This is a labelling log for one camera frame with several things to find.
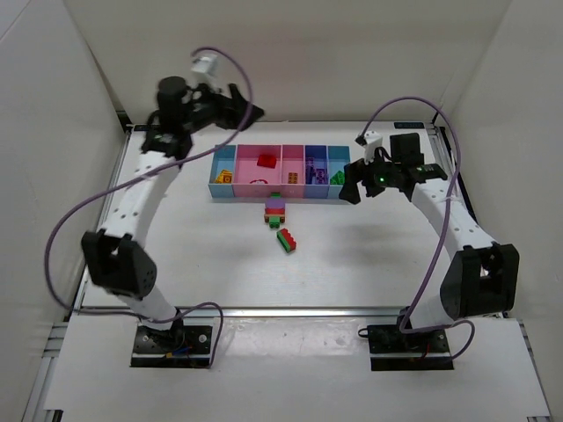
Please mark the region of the green lego brick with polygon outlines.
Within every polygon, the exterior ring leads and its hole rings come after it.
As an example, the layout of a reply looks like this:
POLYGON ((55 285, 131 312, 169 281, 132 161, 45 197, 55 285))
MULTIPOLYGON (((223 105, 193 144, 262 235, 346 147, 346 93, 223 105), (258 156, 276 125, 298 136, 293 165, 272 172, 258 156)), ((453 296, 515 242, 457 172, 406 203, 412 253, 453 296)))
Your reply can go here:
POLYGON ((330 178, 330 184, 332 186, 343 186, 345 183, 345 174, 343 171, 337 171, 330 178))

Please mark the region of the brown lego brick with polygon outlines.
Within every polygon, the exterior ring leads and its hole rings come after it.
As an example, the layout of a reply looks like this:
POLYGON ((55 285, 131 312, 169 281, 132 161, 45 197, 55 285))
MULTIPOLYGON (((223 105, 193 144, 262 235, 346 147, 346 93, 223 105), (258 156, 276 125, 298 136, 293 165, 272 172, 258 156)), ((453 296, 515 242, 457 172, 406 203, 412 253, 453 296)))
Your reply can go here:
POLYGON ((288 174, 288 183, 289 184, 297 184, 298 183, 298 173, 297 172, 290 172, 288 174))

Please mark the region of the yellow lego brick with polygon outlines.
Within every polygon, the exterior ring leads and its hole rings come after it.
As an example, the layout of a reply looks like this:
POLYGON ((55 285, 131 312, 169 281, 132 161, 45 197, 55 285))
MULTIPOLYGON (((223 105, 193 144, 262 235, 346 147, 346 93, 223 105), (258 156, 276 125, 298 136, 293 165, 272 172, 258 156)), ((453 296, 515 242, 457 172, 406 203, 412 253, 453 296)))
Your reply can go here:
POLYGON ((233 173, 226 169, 223 169, 219 172, 215 179, 216 184, 231 184, 232 183, 233 173))

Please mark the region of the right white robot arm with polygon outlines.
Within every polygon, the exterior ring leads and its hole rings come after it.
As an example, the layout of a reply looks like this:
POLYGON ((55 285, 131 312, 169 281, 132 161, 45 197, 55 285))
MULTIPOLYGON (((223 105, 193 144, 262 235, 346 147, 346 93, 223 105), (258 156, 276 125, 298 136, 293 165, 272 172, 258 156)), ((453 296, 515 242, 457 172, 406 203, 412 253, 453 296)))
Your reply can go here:
POLYGON ((353 205, 386 189, 403 193, 438 235, 435 253, 412 303, 398 316, 406 336, 468 324, 472 317, 514 308, 520 255, 471 217, 454 194, 455 179, 427 163, 416 133, 394 135, 385 149, 378 133, 356 138, 364 156, 344 167, 339 197, 353 205))

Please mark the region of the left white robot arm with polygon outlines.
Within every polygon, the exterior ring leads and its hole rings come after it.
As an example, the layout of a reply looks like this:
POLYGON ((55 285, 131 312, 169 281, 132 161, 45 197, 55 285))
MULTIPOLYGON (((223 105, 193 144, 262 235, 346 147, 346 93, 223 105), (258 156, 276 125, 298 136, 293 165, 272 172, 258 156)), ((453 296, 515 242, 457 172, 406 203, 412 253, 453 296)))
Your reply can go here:
POLYGON ((101 227, 81 239, 92 283, 127 304, 148 337, 167 351, 181 347, 183 323, 158 290, 157 266, 144 245, 160 202, 193 147, 192 135, 209 125, 246 130, 264 116, 235 84, 229 92, 224 96, 206 83, 191 88, 180 76, 161 80, 140 150, 139 182, 125 188, 101 227))

